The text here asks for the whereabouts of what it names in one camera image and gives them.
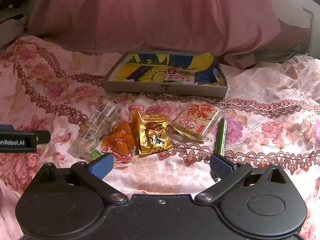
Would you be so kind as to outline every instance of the snack package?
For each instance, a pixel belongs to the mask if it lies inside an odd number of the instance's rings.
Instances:
[[[129,122],[133,138],[136,142],[140,140],[140,123],[141,123],[141,113],[138,109],[134,109],[130,112],[131,121]]]
[[[163,82],[193,85],[195,84],[195,71],[190,69],[169,67],[165,73]]]
[[[105,153],[111,153],[115,166],[127,166],[135,152],[135,140],[128,122],[118,122],[111,132],[100,140],[97,147],[89,154],[94,160]]]
[[[112,127],[121,120],[121,107],[110,100],[104,100],[92,117],[79,130],[79,135],[68,149],[68,153],[76,158],[92,161],[90,155],[100,140],[112,131]]]
[[[189,139],[203,142],[217,120],[219,109],[204,102],[191,101],[170,124]]]
[[[140,124],[140,156],[170,150],[173,146],[165,131],[168,125],[165,115],[144,115]]]

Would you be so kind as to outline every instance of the blue gripper pad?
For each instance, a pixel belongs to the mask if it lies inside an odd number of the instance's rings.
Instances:
[[[88,164],[89,171],[97,176],[99,179],[103,179],[113,168],[113,155],[105,153],[99,158]]]
[[[235,171],[237,166],[221,155],[212,154],[210,168],[220,179],[223,179],[231,172]]]
[[[13,130],[13,126],[11,124],[0,124],[0,129],[10,129]]]

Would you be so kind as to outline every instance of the green pen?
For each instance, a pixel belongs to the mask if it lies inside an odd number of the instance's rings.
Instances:
[[[218,133],[216,137],[215,154],[224,156],[227,137],[227,119],[221,118],[218,125]],[[211,171],[211,176],[215,182],[218,182],[218,176]]]

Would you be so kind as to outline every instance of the pink pillow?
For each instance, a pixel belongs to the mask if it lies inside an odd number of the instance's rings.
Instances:
[[[270,0],[38,0],[28,31],[63,48],[125,53],[142,45],[255,63],[280,32]]]

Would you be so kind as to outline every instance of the cardboard tray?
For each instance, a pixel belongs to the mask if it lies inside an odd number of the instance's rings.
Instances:
[[[222,71],[219,69],[221,86],[204,86],[204,85],[186,85],[162,82],[127,82],[113,81],[120,68],[125,64],[124,59],[128,54],[174,54],[185,56],[198,56],[195,53],[184,53],[175,51],[132,51],[124,54],[121,59],[110,69],[103,80],[104,89],[107,92],[147,92],[147,93],[164,93],[180,94],[204,97],[225,97],[228,84]]]

